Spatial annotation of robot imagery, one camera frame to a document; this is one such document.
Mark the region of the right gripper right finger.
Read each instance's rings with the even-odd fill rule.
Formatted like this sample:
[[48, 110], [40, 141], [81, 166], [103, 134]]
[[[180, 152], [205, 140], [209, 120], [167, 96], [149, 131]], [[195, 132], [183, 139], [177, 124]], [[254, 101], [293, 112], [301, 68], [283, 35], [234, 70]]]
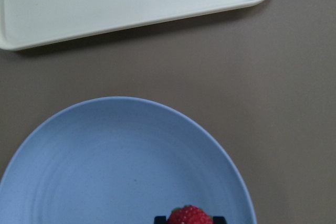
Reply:
[[213, 216], [213, 224], [226, 224], [226, 219], [223, 216]]

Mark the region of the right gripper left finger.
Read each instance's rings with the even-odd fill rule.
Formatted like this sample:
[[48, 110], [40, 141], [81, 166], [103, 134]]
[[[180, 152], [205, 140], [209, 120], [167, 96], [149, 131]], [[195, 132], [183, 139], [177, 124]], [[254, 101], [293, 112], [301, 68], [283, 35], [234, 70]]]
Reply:
[[166, 224], [167, 218], [166, 216], [155, 216], [154, 217], [154, 224]]

